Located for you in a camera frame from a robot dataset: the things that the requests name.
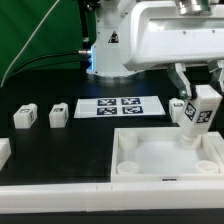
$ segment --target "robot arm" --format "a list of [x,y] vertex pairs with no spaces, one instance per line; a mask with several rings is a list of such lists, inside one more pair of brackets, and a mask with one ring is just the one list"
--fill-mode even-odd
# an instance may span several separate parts
[[224,92],[224,6],[215,1],[120,1],[121,62],[128,70],[167,68],[185,105],[178,124],[191,146],[208,131],[222,96],[210,85],[193,88],[186,67],[208,65]]

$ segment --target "white plastic container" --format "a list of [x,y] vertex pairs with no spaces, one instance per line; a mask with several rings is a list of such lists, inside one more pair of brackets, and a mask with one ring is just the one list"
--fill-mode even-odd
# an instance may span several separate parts
[[173,98],[169,101],[169,113],[173,123],[177,123],[184,107],[184,101]]
[[28,129],[37,119],[37,105],[29,104],[23,105],[13,115],[16,129]]
[[[120,143],[122,133],[135,133],[138,136],[136,147],[129,148],[129,150],[125,149]],[[181,128],[115,129],[111,181],[148,182],[224,179],[224,160],[212,143],[214,138],[206,133],[198,136],[197,147],[185,147],[180,142],[181,134]],[[219,141],[219,148],[221,147],[224,148],[223,139]],[[200,167],[204,163],[201,164],[201,161],[207,161],[207,167],[211,167],[211,169],[214,167],[214,171],[207,170],[206,172],[204,166],[205,171],[203,172],[203,168]],[[138,172],[135,172],[134,168],[132,172],[132,167],[135,167]]]
[[49,114],[50,127],[64,128],[67,123],[68,117],[68,105],[66,103],[54,105]]

